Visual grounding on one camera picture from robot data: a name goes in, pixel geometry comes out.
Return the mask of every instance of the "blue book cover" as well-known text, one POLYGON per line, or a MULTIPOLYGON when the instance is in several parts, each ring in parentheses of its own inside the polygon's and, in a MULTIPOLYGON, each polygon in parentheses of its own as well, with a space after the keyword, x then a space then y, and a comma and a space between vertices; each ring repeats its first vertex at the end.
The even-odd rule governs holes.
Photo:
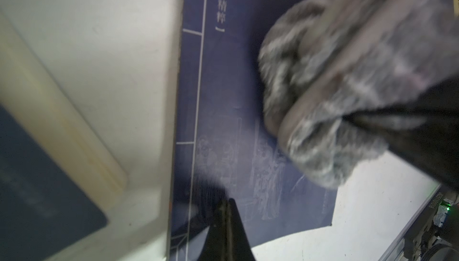
POLYGON ((106 224, 103 212, 0 106, 0 260, 43 260, 106 224))
POLYGON ((196 260, 216 204, 231 197, 250 245, 331 225, 336 190, 309 182, 262 120, 257 56, 301 0, 184 0, 171 260, 196 260))

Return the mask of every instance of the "white wall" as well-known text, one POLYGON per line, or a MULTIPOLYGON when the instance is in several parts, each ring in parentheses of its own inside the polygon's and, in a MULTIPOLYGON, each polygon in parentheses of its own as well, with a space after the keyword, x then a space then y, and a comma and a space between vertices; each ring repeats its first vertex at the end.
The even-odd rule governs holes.
POLYGON ((182 0, 0 0, 129 173, 111 225, 53 260, 164 257, 181 7, 182 0))

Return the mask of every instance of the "white surface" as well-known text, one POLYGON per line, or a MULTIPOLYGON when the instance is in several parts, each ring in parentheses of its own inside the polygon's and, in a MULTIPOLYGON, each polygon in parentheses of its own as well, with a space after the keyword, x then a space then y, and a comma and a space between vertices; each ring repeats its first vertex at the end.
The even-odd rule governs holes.
MULTIPOLYGON (((129 173, 110 225, 51 260, 166 252, 181 0, 0 0, 0 7, 129 173)), ((258 261, 378 260, 435 183, 387 154, 338 191, 333 226, 254 249, 258 261)))
POLYGON ((182 0, 0 0, 129 174, 111 224, 52 260, 161 260, 169 218, 182 0))

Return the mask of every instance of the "black object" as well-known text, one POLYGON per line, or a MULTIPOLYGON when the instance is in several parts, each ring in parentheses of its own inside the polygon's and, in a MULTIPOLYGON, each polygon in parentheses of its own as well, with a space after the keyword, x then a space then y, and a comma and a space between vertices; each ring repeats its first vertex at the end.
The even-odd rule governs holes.
POLYGON ((445 222, 440 228, 438 235, 455 247, 459 247, 459 205, 450 207, 445 222))
POLYGON ((421 261, 456 261, 458 256, 459 254, 453 247, 450 247, 446 244, 436 244, 432 246, 425 255, 422 256, 421 261), (441 250, 448 250, 449 252, 443 252, 442 254, 442 252, 439 252, 441 250))
POLYGON ((0 106, 0 260, 43 260, 106 224, 0 106))
POLYGON ((459 192, 459 77, 431 88, 416 102, 362 111, 346 119, 385 138, 394 154, 459 192), (361 119, 375 115, 422 117, 426 123, 413 130, 396 131, 361 119))
POLYGON ((215 211, 198 261, 255 261, 234 199, 215 211))

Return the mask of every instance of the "white line border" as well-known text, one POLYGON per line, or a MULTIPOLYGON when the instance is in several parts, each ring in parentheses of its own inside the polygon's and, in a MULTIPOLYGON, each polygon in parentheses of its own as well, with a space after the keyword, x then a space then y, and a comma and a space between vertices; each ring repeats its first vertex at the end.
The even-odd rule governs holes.
POLYGON ((198 31, 194 31, 194 30, 190 30, 190 29, 185 29, 185 28, 183 28, 182 31, 185 32, 185 33, 190 33, 190 34, 202 36, 202 33, 201 33, 201 32, 198 32, 198 31))
POLYGON ((186 233, 180 234, 180 235, 176 235, 176 236, 172 236, 171 239, 182 238, 182 237, 185 237, 185 236, 186 236, 186 233))
POLYGON ((201 91, 202 53, 204 50, 204 29, 206 27, 206 7, 207 7, 207 0, 204 0, 204 6, 203 6, 203 11, 202 11, 201 50, 199 53, 198 89, 197 89, 197 98, 196 98, 196 118, 195 118, 195 138, 194 138, 194 144, 193 144, 193 160, 191 163, 190 203, 188 204, 188 229, 187 229, 187 234, 186 234, 185 261, 188 261, 188 244, 190 242, 191 205, 193 201, 193 179, 194 179, 194 173, 195 173, 196 136, 197 136, 197 130, 198 130, 199 93, 201 91))

